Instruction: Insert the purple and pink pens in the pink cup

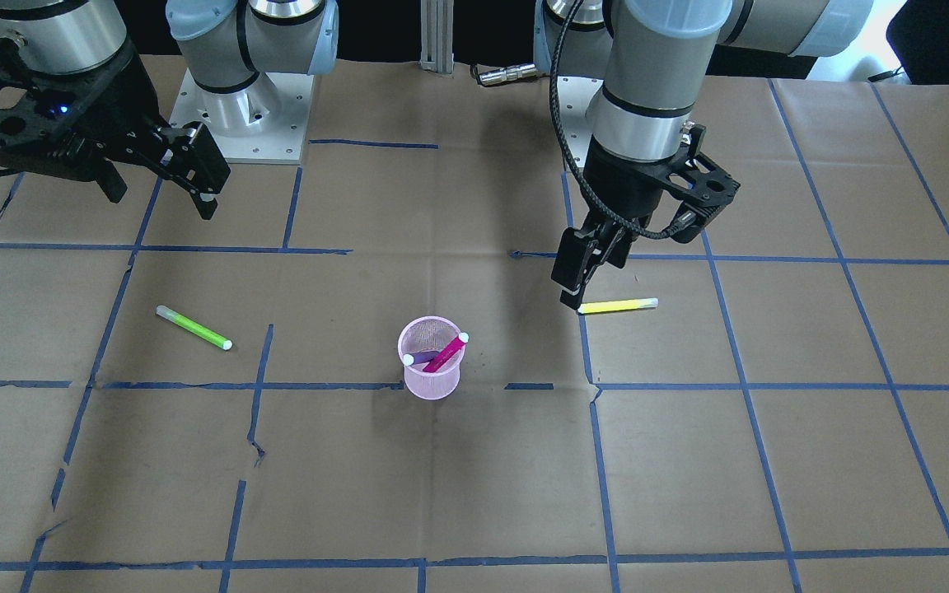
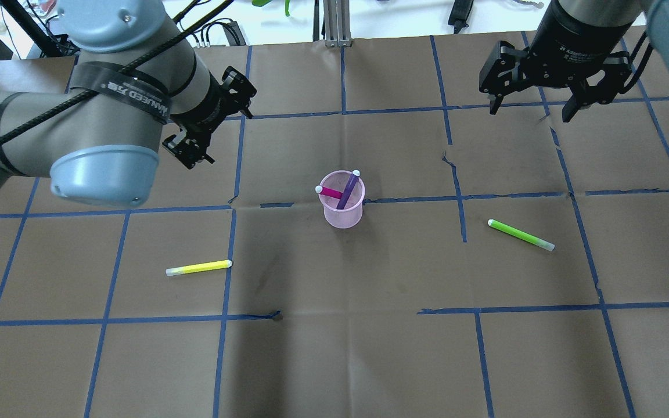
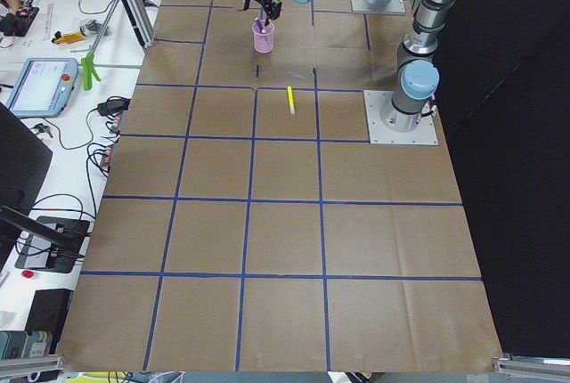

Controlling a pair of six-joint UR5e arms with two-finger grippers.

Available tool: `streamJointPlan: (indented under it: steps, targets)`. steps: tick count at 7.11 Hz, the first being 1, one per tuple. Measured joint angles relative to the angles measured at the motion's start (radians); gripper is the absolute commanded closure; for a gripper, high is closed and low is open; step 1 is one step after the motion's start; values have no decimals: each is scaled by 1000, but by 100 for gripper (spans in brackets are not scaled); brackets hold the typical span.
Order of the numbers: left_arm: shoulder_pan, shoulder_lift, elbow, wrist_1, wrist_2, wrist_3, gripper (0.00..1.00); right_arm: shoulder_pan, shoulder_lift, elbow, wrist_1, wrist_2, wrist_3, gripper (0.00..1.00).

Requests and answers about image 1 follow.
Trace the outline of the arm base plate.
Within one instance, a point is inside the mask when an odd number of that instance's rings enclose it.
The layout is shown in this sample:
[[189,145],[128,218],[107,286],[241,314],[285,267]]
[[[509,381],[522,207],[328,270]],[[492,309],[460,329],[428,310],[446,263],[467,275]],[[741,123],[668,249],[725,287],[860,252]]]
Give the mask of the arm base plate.
[[558,78],[559,120],[570,154],[582,170],[592,138],[588,109],[601,89],[602,80],[588,77]]
[[316,83],[316,76],[262,72],[247,89],[215,94],[187,71],[170,121],[206,124],[230,164],[298,166]]

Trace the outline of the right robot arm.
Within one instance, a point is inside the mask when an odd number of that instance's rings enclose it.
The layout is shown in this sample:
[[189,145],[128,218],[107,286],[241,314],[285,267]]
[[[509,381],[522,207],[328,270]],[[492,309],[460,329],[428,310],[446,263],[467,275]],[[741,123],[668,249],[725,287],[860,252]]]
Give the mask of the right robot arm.
[[332,70],[335,1],[0,1],[0,176],[95,183],[116,166],[176,184],[210,219],[245,140],[290,161],[298,98]]

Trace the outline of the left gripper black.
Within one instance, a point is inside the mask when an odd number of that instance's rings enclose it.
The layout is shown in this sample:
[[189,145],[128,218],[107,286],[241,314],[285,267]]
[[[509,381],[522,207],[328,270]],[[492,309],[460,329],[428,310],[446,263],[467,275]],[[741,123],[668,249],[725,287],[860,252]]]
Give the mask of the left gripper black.
[[[741,184],[701,151],[704,125],[687,124],[680,147],[670,157],[636,162],[606,151],[591,140],[582,170],[583,179],[604,207],[647,229],[663,193],[680,203],[662,239],[686,244],[730,206]],[[595,226],[590,233],[566,229],[562,233],[551,280],[561,286],[560,301],[574,311],[583,304],[585,289],[603,264],[623,268],[636,240],[621,226]]]

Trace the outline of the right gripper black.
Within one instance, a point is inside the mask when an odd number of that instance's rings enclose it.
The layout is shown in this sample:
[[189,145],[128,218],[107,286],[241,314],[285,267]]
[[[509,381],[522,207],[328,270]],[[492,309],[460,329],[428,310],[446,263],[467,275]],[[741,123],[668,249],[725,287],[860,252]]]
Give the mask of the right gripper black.
[[131,38],[105,63],[52,75],[27,67],[0,39],[0,166],[60,179],[94,179],[111,203],[128,185],[114,161],[158,166],[211,219],[232,172],[205,123],[169,127]]

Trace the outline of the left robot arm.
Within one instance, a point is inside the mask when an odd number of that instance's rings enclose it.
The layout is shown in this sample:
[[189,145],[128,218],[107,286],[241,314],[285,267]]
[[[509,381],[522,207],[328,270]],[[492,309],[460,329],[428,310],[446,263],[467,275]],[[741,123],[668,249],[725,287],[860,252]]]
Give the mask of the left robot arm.
[[549,113],[588,214],[561,236],[551,278],[580,308],[603,264],[638,237],[686,244],[741,185],[702,151],[690,113],[719,46],[829,57],[858,37],[870,1],[542,1],[535,56]]

